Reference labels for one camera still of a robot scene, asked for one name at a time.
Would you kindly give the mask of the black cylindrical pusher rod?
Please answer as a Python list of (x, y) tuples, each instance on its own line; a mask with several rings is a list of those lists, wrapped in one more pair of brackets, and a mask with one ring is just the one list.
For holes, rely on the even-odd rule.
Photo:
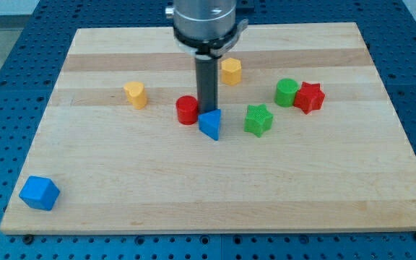
[(216, 59), (195, 59), (196, 93), (200, 113), (217, 109), (218, 75)]

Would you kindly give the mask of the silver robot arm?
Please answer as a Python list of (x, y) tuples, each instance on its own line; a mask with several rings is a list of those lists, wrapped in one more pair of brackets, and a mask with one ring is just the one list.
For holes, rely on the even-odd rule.
[(218, 63), (238, 42), (248, 20), (236, 20), (236, 0), (173, 0), (164, 8), (178, 47), (194, 58), (198, 110), (218, 108)]

